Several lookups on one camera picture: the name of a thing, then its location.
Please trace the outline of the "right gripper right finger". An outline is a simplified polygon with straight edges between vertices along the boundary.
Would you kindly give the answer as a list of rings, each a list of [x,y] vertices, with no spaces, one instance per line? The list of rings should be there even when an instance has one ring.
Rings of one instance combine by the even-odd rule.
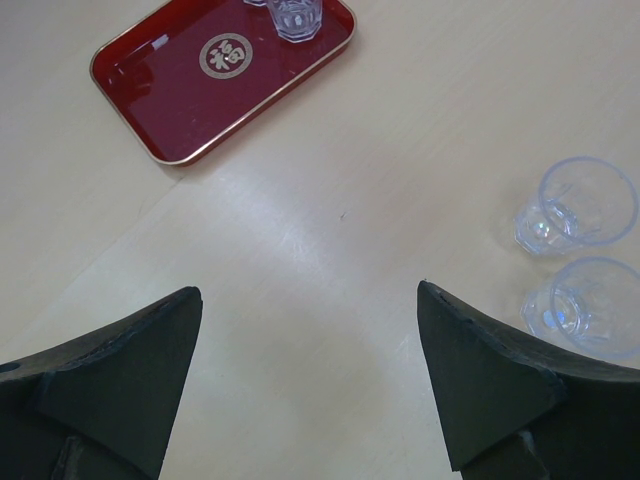
[[[453,471],[638,478],[638,370],[547,343],[427,281],[417,320]]]

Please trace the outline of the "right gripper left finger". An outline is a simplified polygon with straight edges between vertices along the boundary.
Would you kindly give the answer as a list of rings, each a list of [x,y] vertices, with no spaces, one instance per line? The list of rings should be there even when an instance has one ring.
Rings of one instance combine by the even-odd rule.
[[[2,364],[2,478],[158,478],[202,311],[200,290],[185,287]]]

